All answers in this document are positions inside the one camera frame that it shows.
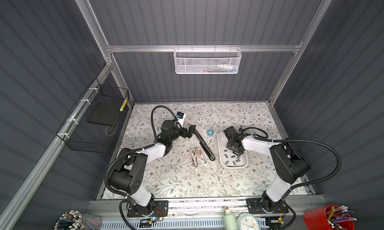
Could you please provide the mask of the black stapler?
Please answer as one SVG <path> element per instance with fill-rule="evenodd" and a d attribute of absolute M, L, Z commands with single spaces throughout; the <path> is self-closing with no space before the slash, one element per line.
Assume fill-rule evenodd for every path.
<path fill-rule="evenodd" d="M 213 154 L 213 152 L 211 151 L 209 146 L 206 144 L 206 142 L 204 141 L 202 136 L 198 133 L 197 129 L 194 129 L 194 135 L 198 138 L 199 143 L 200 143 L 202 149 L 204 150 L 204 152 L 206 153 L 207 157 L 209 158 L 209 160 L 215 161 L 216 160 L 215 155 Z"/>

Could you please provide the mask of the beige staple box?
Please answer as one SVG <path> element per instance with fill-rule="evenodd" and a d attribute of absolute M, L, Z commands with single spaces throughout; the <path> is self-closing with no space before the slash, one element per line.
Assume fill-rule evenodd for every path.
<path fill-rule="evenodd" d="M 196 168 L 198 167 L 198 160 L 197 160 L 197 155 L 195 150 L 191 150 L 191 157 L 193 161 L 193 166 Z"/>

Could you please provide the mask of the pink staple box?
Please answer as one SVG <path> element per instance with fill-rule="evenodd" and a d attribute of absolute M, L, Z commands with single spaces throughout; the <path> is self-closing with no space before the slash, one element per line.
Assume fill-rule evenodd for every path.
<path fill-rule="evenodd" d="M 207 162 L 207 160 L 206 160 L 206 158 L 205 158 L 205 156 L 204 156 L 203 149 L 198 148 L 198 152 L 199 152 L 199 155 L 200 155 L 200 158 L 201 158 L 202 163 L 203 163 L 204 165 L 207 165 L 208 162 Z"/>

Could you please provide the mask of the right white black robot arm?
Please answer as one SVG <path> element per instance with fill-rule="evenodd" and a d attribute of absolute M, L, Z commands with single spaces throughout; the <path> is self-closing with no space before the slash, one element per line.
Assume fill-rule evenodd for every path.
<path fill-rule="evenodd" d="M 306 183 L 296 184 L 297 179 L 303 177 L 311 165 L 296 143 L 308 143 L 321 146 L 329 150 L 336 157 L 335 169 L 325 177 Z M 277 176 L 263 192 L 262 198 L 256 204 L 263 212 L 273 214 L 278 207 L 285 204 L 285 198 L 296 188 L 325 182 L 333 178 L 341 169 L 342 159 L 332 147 L 312 140 L 269 139 L 267 132 L 256 127 L 229 127 L 218 134 L 219 150 L 226 150 L 240 157 L 248 152 L 256 152 L 270 157 L 274 163 Z"/>

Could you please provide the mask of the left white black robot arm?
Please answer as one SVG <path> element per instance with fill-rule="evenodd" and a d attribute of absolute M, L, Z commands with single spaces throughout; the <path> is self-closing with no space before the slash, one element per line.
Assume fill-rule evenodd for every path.
<path fill-rule="evenodd" d="M 154 113 L 164 108 L 173 116 L 172 120 L 162 123 L 161 132 L 157 134 L 154 124 Z M 183 127 L 185 114 L 173 113 L 168 107 L 158 105 L 151 112 L 151 126 L 155 141 L 149 146 L 135 150 L 124 148 L 110 164 L 104 177 L 105 187 L 112 193 L 123 196 L 125 200 L 136 206 L 138 212 L 148 216 L 154 211 L 155 197 L 148 192 L 142 182 L 146 165 L 166 156 L 178 138 L 191 138 L 196 126 Z"/>

